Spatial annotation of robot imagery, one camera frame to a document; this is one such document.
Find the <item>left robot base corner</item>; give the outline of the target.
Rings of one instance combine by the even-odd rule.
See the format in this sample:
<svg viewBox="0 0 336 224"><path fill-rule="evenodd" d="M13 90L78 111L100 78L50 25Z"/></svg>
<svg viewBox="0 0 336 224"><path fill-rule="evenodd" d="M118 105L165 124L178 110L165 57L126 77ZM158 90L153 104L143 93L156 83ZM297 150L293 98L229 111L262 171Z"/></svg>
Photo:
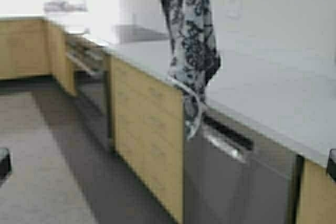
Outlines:
<svg viewBox="0 0 336 224"><path fill-rule="evenodd" d="M8 148L1 147L1 182L12 172L11 155Z"/></svg>

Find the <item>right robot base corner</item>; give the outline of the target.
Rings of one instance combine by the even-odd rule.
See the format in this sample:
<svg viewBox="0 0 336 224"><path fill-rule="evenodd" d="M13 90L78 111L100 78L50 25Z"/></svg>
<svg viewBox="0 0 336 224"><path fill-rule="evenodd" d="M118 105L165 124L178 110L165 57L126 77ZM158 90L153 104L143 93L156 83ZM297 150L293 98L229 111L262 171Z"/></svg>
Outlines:
<svg viewBox="0 0 336 224"><path fill-rule="evenodd" d="M336 163L335 163L335 152L336 149L333 148L329 152L328 157L328 163L327 163L327 169L326 174L334 181L336 182Z"/></svg>

